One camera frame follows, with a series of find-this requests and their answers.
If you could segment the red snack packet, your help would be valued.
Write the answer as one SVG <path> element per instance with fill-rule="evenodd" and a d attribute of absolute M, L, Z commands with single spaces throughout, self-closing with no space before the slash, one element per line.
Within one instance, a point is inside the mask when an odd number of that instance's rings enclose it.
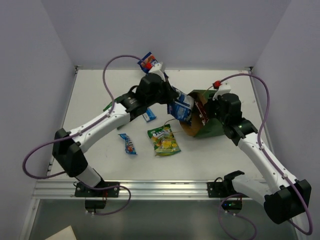
<path fill-rule="evenodd" d="M 206 123 L 209 121 L 209 118 L 207 116 L 207 113 L 206 113 L 206 110 L 205 110 L 205 107 L 204 105 L 202 104 L 201 101 L 195 101 L 194 102 L 196 108 L 197 108 L 197 111 L 199 113 L 199 117 L 200 117 L 200 120 L 202 122 L 202 125 L 205 126 Z"/>

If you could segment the green paper bag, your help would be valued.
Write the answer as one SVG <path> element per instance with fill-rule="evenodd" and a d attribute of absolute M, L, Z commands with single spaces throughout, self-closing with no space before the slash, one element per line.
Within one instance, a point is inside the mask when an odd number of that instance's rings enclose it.
<path fill-rule="evenodd" d="M 188 93 L 187 95 L 194 98 L 195 101 L 201 101 L 203 106 L 207 103 L 209 96 L 214 95 L 216 93 L 215 90 L 200 90 L 195 89 Z M 184 122 L 179 121 L 180 126 L 182 127 L 183 131 L 191 137 L 194 138 L 210 138 L 210 137 L 217 137 L 224 134 L 222 124 L 217 119 L 209 119 L 206 125 L 203 125 L 201 119 L 199 117 L 198 109 L 193 106 L 192 114 L 191 114 L 191 125 L 188 125 Z"/>

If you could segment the white blue snack packet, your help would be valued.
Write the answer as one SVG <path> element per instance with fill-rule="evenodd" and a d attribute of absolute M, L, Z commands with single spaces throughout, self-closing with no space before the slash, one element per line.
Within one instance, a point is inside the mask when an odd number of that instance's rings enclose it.
<path fill-rule="evenodd" d="M 192 111 L 195 100 L 190 95 L 187 95 L 178 89 L 175 90 L 178 93 L 178 97 L 167 105 L 167 113 L 172 115 L 176 120 L 190 126 L 192 123 Z"/>

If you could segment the dark blue snack packet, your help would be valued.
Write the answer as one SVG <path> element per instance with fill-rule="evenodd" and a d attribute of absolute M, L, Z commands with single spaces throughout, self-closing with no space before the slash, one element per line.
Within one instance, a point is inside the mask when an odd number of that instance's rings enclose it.
<path fill-rule="evenodd" d="M 150 69 L 158 63 L 159 62 L 152 54 L 152 52 L 148 52 L 141 60 L 137 62 L 141 70 L 146 74 L 148 74 Z"/>

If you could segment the green yellow candy packet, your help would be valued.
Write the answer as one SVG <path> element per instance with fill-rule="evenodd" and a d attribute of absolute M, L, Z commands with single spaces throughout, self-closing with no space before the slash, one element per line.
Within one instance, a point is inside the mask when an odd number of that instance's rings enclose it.
<path fill-rule="evenodd" d="M 155 156 L 167 157 L 181 152 L 170 124 L 150 129 L 147 135 L 153 144 Z"/>

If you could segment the green snack packet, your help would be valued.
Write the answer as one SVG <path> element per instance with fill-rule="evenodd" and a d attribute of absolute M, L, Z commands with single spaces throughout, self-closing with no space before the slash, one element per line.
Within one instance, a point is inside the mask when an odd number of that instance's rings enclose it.
<path fill-rule="evenodd" d="M 109 109 L 111 109 L 112 107 L 113 107 L 113 102 L 110 102 L 104 109 L 103 109 L 103 111 L 105 112 L 105 111 L 108 111 Z"/>

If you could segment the blue M&M's packet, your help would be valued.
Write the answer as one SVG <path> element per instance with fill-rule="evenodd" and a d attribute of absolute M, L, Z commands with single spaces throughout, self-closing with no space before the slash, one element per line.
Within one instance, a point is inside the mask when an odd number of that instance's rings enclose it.
<path fill-rule="evenodd" d="M 125 152 L 129 155 L 136 155 L 137 152 L 131 138 L 126 133 L 120 133 L 118 135 L 124 140 Z"/>

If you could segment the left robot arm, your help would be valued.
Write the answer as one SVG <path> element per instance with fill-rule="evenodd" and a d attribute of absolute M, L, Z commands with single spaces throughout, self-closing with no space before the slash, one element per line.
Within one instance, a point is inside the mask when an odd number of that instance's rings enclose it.
<path fill-rule="evenodd" d="M 82 182 L 92 196 L 99 196 L 104 190 L 104 180 L 88 164 L 85 153 L 114 129 L 144 114 L 148 107 L 170 104 L 178 96 L 167 80 L 150 73 L 91 121 L 71 131 L 59 129 L 54 136 L 52 155 L 69 177 Z"/>

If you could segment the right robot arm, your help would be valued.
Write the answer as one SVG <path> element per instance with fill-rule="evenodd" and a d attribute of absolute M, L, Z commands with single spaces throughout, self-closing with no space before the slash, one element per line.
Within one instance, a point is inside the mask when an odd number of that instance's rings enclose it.
<path fill-rule="evenodd" d="M 307 213 L 311 185 L 307 180 L 298 180 L 263 143 L 257 128 L 243 117 L 239 97 L 234 93 L 210 94 L 204 107 L 210 118 L 222 124 L 224 134 L 249 157 L 266 182 L 250 179 L 238 170 L 224 177 L 223 192 L 231 197 L 244 194 L 256 201 L 276 224 Z"/>

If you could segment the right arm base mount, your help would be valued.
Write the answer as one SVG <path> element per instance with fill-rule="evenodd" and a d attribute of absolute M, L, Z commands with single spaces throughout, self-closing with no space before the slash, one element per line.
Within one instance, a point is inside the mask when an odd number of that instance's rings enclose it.
<path fill-rule="evenodd" d="M 219 198 L 220 201 L 231 195 L 237 194 L 233 188 L 227 186 L 227 182 L 223 180 L 222 177 L 218 177 L 214 181 L 207 182 L 206 186 L 208 197 Z M 222 208 L 227 212 L 239 213 L 243 208 L 243 197 L 238 196 L 234 200 L 229 198 L 222 204 Z"/>

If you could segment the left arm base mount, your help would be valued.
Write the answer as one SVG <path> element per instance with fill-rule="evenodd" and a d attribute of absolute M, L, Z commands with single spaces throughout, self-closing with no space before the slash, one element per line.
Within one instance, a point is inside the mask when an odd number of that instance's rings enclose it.
<path fill-rule="evenodd" d="M 117 198 L 119 196 L 120 183 L 116 181 L 100 182 L 96 187 L 105 188 L 107 190 L 93 190 L 87 188 L 82 183 L 77 182 L 75 186 L 74 196 L 77 198 L 85 198 L 84 207 L 89 212 L 96 213 L 97 210 L 103 210 L 106 207 L 107 198 Z"/>

